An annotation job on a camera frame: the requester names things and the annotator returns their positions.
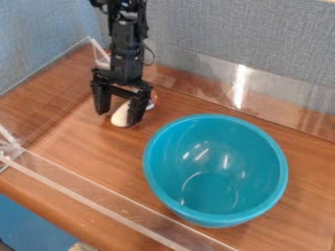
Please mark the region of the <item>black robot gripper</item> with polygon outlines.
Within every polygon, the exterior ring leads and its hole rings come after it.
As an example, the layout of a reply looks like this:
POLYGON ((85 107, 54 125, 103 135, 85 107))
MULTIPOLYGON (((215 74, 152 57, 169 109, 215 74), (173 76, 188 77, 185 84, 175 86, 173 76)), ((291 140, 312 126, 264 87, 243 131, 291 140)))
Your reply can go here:
POLYGON ((92 69, 92 93, 99 115, 109 111, 111 96, 129 99, 127 125, 141 120, 149 104, 152 85, 143 80, 143 62, 139 56, 111 56, 109 69, 92 69))

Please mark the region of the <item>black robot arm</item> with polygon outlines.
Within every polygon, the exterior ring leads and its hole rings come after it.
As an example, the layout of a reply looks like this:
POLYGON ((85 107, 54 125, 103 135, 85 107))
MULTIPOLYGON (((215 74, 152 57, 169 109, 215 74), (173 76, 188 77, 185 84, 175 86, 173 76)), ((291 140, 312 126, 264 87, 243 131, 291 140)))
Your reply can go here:
POLYGON ((107 15, 109 43, 108 68, 95 67, 91 81, 99 115, 111 108, 111 97, 125 99, 111 115, 119 127, 136 125, 153 105, 153 86, 143 80, 144 54, 148 38, 147 0, 89 0, 107 15))

